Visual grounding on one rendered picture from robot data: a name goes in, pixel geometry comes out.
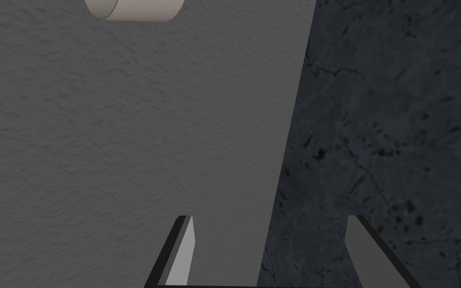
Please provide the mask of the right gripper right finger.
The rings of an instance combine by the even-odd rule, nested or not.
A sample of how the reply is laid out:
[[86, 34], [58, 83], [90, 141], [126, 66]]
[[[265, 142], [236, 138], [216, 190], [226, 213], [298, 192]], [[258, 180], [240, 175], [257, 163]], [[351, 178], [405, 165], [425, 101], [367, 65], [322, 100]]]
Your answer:
[[344, 243], [362, 288], [422, 288], [363, 215], [347, 217]]

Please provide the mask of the beige round mug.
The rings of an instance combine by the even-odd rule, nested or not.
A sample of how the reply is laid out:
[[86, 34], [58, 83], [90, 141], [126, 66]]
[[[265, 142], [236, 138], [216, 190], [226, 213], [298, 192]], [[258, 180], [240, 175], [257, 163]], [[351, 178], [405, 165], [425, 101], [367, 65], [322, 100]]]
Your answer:
[[185, 0], [84, 0], [89, 12], [99, 20], [167, 22]]

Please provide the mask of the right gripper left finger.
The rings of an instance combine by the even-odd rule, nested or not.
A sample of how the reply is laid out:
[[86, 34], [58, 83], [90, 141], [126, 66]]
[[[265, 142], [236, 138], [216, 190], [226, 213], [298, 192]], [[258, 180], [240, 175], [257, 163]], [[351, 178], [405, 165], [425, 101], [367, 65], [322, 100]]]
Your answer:
[[191, 215], [180, 215], [175, 220], [160, 250], [145, 286], [186, 286], [194, 248], [193, 217]]

